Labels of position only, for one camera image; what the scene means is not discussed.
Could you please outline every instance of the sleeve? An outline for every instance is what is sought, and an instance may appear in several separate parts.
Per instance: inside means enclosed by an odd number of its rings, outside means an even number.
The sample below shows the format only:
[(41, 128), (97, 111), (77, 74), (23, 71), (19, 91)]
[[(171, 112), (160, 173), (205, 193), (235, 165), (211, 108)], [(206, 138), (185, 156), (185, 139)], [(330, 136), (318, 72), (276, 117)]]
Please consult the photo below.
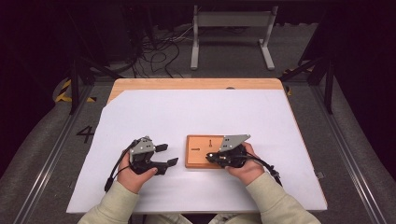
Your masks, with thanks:
[(268, 173), (251, 182), (247, 186), (247, 191), (260, 209), (262, 223), (320, 223)]
[(86, 213), (78, 224), (128, 223), (138, 195), (115, 181), (102, 201)]

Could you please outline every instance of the slot in orange board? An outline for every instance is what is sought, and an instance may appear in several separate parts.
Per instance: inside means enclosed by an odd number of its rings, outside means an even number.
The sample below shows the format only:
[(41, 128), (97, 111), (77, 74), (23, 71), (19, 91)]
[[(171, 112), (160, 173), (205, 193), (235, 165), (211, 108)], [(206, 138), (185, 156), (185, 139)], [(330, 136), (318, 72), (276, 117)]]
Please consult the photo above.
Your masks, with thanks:
[(209, 152), (218, 152), (223, 140), (223, 135), (188, 135), (186, 145), (187, 168), (221, 168), (216, 163), (210, 163), (206, 159)]

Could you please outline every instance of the white metal frame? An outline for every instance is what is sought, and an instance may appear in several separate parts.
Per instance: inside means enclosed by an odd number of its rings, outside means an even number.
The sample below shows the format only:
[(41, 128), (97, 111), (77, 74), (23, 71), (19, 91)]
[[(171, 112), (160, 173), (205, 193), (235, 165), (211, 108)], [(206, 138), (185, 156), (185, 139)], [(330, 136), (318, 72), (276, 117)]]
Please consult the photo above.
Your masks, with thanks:
[(198, 11), (198, 6), (194, 6), (193, 31), (194, 39), (192, 43), (191, 70), (198, 69), (199, 39), (198, 27), (208, 26), (263, 26), (265, 27), (264, 39), (259, 39), (262, 55), (268, 70), (274, 70), (275, 66), (268, 50), (268, 41), (274, 26), (277, 7), (271, 11), (254, 12), (209, 12)]

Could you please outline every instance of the gray floor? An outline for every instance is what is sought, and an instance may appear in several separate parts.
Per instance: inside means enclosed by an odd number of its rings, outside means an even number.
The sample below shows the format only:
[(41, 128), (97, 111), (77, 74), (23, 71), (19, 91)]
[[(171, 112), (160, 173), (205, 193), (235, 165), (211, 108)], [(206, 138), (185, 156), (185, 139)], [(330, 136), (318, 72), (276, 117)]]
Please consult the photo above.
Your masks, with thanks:
[[(316, 25), (274, 28), (269, 50), (276, 66), (275, 71), (265, 68), (257, 44), (261, 31), (252, 28), (239, 35), (224, 30), (205, 32), (200, 37), (200, 61), (196, 71), (190, 70), (191, 42), (185, 40), (178, 43), (180, 54), (169, 65), (169, 71), (174, 77), (179, 77), (179, 74), (183, 77), (279, 77), (285, 69), (296, 66), (315, 28)], [(155, 63), (156, 68), (163, 67), (172, 59), (177, 49), (170, 47), (165, 53), (167, 61)], [(150, 64), (146, 62), (136, 68), (141, 76), (167, 77), (163, 69), (152, 73)], [(133, 76), (131, 70), (122, 74), (126, 77)], [(339, 141), (332, 132), (329, 117), (323, 112), (322, 103), (315, 97), (316, 90), (323, 91), (322, 85), (318, 89), (309, 87), (304, 82), (304, 75), (285, 84), (291, 88), (290, 105), (314, 167), (316, 171), (325, 174), (319, 182), (329, 209), (314, 215), (322, 223), (385, 223), (382, 220), (374, 222), (367, 212), (370, 206), (364, 203), (364, 195), (360, 195), (357, 190), (353, 172), (346, 165)], [(70, 134), (66, 137), (62, 154), (50, 173), (49, 181), (33, 203), (25, 223), (76, 223), (81, 217), (66, 214), (65, 210), (92, 138), (84, 144), (85, 137), (76, 134), (87, 126), (96, 128), (111, 85), (107, 78), (98, 78), (90, 93), (90, 96), (97, 97), (97, 102), (86, 103), (81, 108)], [(334, 85), (332, 103), (331, 118), (336, 120), (353, 159), (359, 165), (365, 184), (371, 190), (384, 219), (388, 223), (396, 223), (395, 181), (367, 142), (337, 83)], [(0, 223), (12, 223), (20, 212), (37, 175), (56, 145), (64, 124), (70, 119), (69, 109), (70, 103), (57, 103), (36, 125), (9, 165), (0, 180)]]

